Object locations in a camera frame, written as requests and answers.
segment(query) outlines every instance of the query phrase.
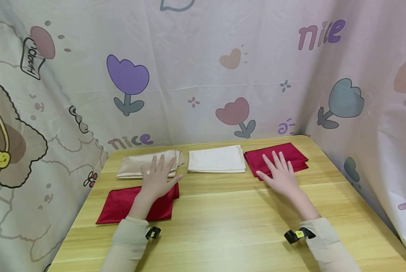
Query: sleeve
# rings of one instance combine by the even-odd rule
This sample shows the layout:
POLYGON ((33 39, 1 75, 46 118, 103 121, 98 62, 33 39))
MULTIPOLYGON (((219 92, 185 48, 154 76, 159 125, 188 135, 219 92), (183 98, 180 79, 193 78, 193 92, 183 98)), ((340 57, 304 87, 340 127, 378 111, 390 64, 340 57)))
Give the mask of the sleeve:
POLYGON ((315 238, 306 239, 306 242, 321 272, 361 272, 326 218, 304 221, 301 227, 316 235, 315 238))
POLYGON ((146 220, 123 219, 112 236, 112 246, 100 272, 134 272, 146 249, 149 229, 146 220))

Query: left hand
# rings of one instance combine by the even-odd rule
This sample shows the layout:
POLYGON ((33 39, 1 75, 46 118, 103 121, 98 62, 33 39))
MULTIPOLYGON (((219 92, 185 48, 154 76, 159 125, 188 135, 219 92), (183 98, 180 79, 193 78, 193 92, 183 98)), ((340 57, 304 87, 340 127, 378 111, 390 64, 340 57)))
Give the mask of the left hand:
POLYGON ((141 168, 141 174, 143 175, 143 184, 141 191, 135 197, 132 208, 129 211, 129 217, 146 219, 153 203, 168 193, 173 186, 181 180, 183 175, 167 180, 168 173, 170 172, 173 164, 175 163, 175 157, 171 159, 169 164, 164 168, 164 155, 161 155, 158 166, 156 165, 156 156, 153 156, 152 165, 149 174, 146 169, 141 168))
POLYGON ((143 184, 140 194, 153 201, 168 193, 183 177, 183 175, 180 175, 172 178, 170 181, 167 180, 168 174, 175 163, 175 157, 171 159, 165 168, 163 168, 164 155, 161 155, 158 165, 156 165, 156 160, 156 156, 153 156, 149 174, 147 174, 147 170, 144 167, 141 167, 143 184))

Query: beige folded cloth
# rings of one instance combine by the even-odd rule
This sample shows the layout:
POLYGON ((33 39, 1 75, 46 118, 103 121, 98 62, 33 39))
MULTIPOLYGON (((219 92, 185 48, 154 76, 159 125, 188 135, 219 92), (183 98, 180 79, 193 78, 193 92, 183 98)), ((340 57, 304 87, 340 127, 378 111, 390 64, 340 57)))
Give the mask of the beige folded cloth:
POLYGON ((238 144, 190 151, 188 172, 244 173, 245 159, 242 148, 238 144))
POLYGON ((182 151, 177 149, 171 149, 167 151, 151 153, 151 154, 143 154, 137 156, 129 156, 124 157, 122 164, 117 171, 117 178, 143 178, 141 175, 141 166, 144 166, 147 169, 147 173, 150 172, 150 167, 152 164, 152 158, 156 155, 157 163, 159 162, 159 158, 161 155, 164 154, 164 165, 166 167, 168 163, 171 161, 172 158, 176 157, 176 161, 173 164, 170 172, 168 174, 169 178, 173 178, 175 176, 177 167, 184 164, 185 161, 183 159, 182 151))

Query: red satin cloth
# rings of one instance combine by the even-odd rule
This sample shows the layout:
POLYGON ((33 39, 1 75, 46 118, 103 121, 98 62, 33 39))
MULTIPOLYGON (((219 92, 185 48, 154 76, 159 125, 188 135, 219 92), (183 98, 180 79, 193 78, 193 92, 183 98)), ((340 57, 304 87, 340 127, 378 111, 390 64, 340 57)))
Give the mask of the red satin cloth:
POLYGON ((306 164, 306 161, 308 161, 309 159, 304 156, 292 143, 280 144, 268 148, 247 151, 244 153, 244 158, 250 166, 253 175, 260 181, 262 181, 262 179, 256 174, 256 171, 261 171, 272 178, 271 171, 262 158, 262 155, 265 154, 269 158, 269 160, 274 163, 274 159, 272 158, 272 151, 275 151, 277 156, 279 152, 283 152, 286 163, 287 161, 291 161, 294 172, 309 168, 309 166, 307 166, 306 164))
MULTIPOLYGON (((119 223, 126 218, 141 186, 112 190, 106 197, 105 204, 96 224, 119 223)), ((178 183, 163 197, 158 198, 152 205, 146 218, 148 221, 170 219, 173 200, 179 197, 178 183)))

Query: small flower print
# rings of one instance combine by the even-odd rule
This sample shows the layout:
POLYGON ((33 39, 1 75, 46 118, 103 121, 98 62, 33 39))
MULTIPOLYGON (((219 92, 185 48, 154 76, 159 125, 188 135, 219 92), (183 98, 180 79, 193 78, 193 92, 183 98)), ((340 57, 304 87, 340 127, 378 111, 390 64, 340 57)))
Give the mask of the small flower print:
POLYGON ((200 101, 196 101, 195 97, 192 97, 192 100, 188 100, 188 103, 192 103, 192 107, 195 108, 195 104, 200 104, 200 101))
POLYGON ((281 83, 280 86, 283 87, 282 92, 286 91, 286 88, 290 88, 290 87, 291 87, 291 85, 289 85, 289 84, 287 83, 287 80, 285 80, 285 83, 281 83))

